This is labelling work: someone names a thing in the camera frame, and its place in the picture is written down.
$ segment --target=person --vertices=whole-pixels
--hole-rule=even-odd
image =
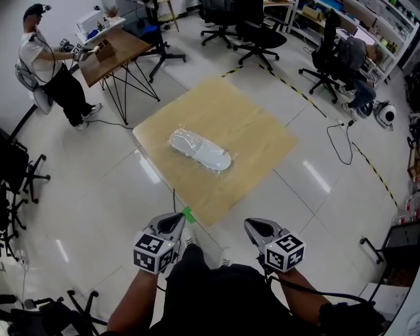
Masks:
[[[77,129],[86,129],[89,125],[86,119],[97,113],[102,105],[86,103],[81,84],[61,62],[73,59],[74,54],[54,51],[38,30],[43,13],[43,6],[38,3],[28,8],[24,14],[20,61],[35,75],[44,92],[63,108],[70,124]]]
[[[182,259],[167,278],[163,317],[150,327],[158,276],[139,270],[102,336],[131,335],[319,335],[321,296],[282,287],[291,313],[273,294],[264,276],[234,264],[230,249],[211,270],[194,233],[185,228]],[[281,279],[313,289],[296,269],[278,272]]]
[[[368,45],[365,41],[355,37],[349,37],[341,43],[338,58],[351,72],[341,73],[339,79],[344,81],[345,85],[339,87],[339,92],[342,95],[354,97],[351,102],[342,104],[343,110],[353,120],[358,120],[358,108],[365,106],[376,98],[376,92],[373,90],[374,82],[364,77],[359,71],[366,57],[375,63],[380,63],[382,52],[378,46]]]

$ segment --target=wooden board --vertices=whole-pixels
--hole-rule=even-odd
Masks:
[[[92,87],[115,69],[152,48],[150,44],[123,30],[109,31],[101,40],[103,39],[107,39],[114,48],[113,56],[99,62],[95,55],[91,55],[78,63],[88,87]]]
[[[232,165],[216,174],[173,151],[168,139],[179,128],[227,150]],[[220,77],[200,83],[133,133],[194,216],[206,225],[222,219],[297,143],[276,118]]]

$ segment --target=white tile floor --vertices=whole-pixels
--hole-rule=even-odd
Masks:
[[[157,73],[153,86],[161,102],[129,89],[132,127],[201,80],[237,66],[242,52],[228,50],[221,40],[200,45],[199,31],[204,27],[200,18],[189,16],[179,20],[179,25],[180,33],[171,30],[165,39],[171,52],[186,53],[188,61],[169,60]],[[277,50],[280,60],[272,61],[272,66],[274,73],[308,94],[315,80],[297,72],[302,67],[313,68],[310,56],[302,50],[304,45],[287,35],[287,43]],[[359,153],[354,153],[350,166],[336,156],[326,127],[336,124],[337,118],[345,122],[349,118],[339,104],[331,105],[329,93],[319,88],[312,97],[328,115],[325,118],[295,91],[252,63],[258,61],[249,59],[226,80],[287,125],[299,143],[225,218],[210,227],[189,225],[211,266],[217,265],[223,248],[231,247],[237,262],[260,269],[243,220],[264,217],[277,221],[306,241],[308,252],[298,269],[318,289],[358,295],[380,271],[358,241],[366,235],[380,245],[396,207]],[[154,62],[152,57],[138,61],[147,73]],[[75,76],[84,84],[80,73]],[[382,129],[372,117],[357,122],[349,131],[398,203],[408,194],[409,108],[402,87],[402,75],[396,70],[390,84],[377,90],[378,99],[389,98],[397,107],[393,132]],[[104,105],[95,118],[121,123],[107,91],[96,85],[91,89],[85,86],[85,92],[89,102]],[[334,128],[331,136],[347,159],[350,152],[345,133]],[[30,262],[24,296],[57,298],[74,289],[82,301],[95,289],[100,297],[93,312],[108,318],[136,272],[130,260],[131,240],[152,217],[172,211],[171,186],[154,171],[130,131],[103,123],[76,131],[57,106],[48,116],[31,117],[20,140],[33,158],[47,155],[41,171],[52,177],[49,183],[37,185],[39,204],[24,206],[20,214],[28,230],[17,241],[16,250]],[[184,206],[177,200],[177,209]],[[2,261],[10,290],[21,297],[22,268],[12,259],[3,257]],[[159,292],[154,321],[162,314],[163,298]]]

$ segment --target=black-and-yellow tape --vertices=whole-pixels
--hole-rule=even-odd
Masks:
[[[266,68],[265,66],[262,66],[259,63],[254,63],[256,66],[259,66],[261,69],[264,69],[265,71],[267,71],[271,76],[279,79],[280,81],[282,81],[283,84],[286,84],[288,87],[290,87],[291,89],[293,89],[294,91],[296,91],[297,93],[299,93],[303,98],[306,99],[306,101],[308,103],[310,103],[313,107],[315,107],[315,109],[317,109],[325,118],[327,117],[325,113],[323,113],[323,111],[321,111],[321,109],[319,107],[317,107],[317,105],[315,105],[313,103],[313,101],[311,101],[311,99],[309,99],[307,96],[305,96],[302,92],[300,92],[298,89],[296,89],[294,86],[290,85],[287,81],[285,81],[283,78],[277,76],[276,74],[274,74],[272,71],[270,71],[268,68]]]
[[[398,204],[394,198],[394,196],[392,195],[392,192],[389,190],[387,184],[385,183],[385,181],[383,180],[383,178],[380,176],[380,174],[377,172],[376,168],[370,163],[369,159],[366,157],[365,154],[362,153],[362,151],[359,149],[359,147],[357,147],[357,145],[352,142],[353,146],[356,148],[356,150],[364,157],[364,159],[366,160],[366,162],[369,164],[369,166],[372,168],[372,170],[375,172],[375,174],[379,177],[379,180],[381,180],[382,184],[384,185],[384,187],[387,189],[387,192],[389,194],[389,196],[392,198],[392,200],[395,203],[395,206],[398,207]]]
[[[228,76],[228,75],[230,75],[230,74],[232,74],[232,73],[234,73],[234,72],[236,72],[236,71],[238,71],[239,69],[242,69],[242,68],[243,68],[243,66],[238,66],[237,68],[234,68],[233,70],[230,70],[230,71],[226,72],[224,75],[221,75],[221,77],[225,78],[226,76]]]

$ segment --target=sneaker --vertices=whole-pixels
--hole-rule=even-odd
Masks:
[[[221,266],[231,266],[233,264],[232,261],[232,250],[230,248],[224,249],[222,252],[222,257],[220,258],[220,264]]]
[[[89,124],[86,121],[83,121],[83,123],[80,123],[79,125],[76,125],[75,128],[79,130],[84,130],[89,126]]]
[[[101,103],[96,104],[95,106],[93,106],[93,107],[92,107],[92,110],[89,112],[89,114],[84,115],[84,116],[82,117],[82,118],[83,118],[83,120],[84,120],[84,119],[87,119],[87,118],[89,118],[91,115],[93,115],[93,114],[95,114],[95,113],[99,112],[101,108],[102,108],[102,104],[101,104]]]
[[[357,114],[357,111],[354,108],[349,108],[348,107],[348,102],[341,104],[341,107],[343,108],[343,110],[345,112],[347,112],[347,114],[350,116],[350,118],[352,118],[354,121],[358,121],[359,120],[359,116]]]
[[[184,242],[185,248],[190,244],[198,245],[196,235],[189,228],[182,230],[181,240]]]
[[[340,87],[339,87],[339,92],[340,92],[342,95],[345,95],[345,96],[347,96],[347,97],[349,97],[349,98],[353,98],[353,96],[354,96],[354,90],[353,90],[353,91],[347,91],[347,90],[345,89],[345,86],[344,86],[344,85],[340,85]]]

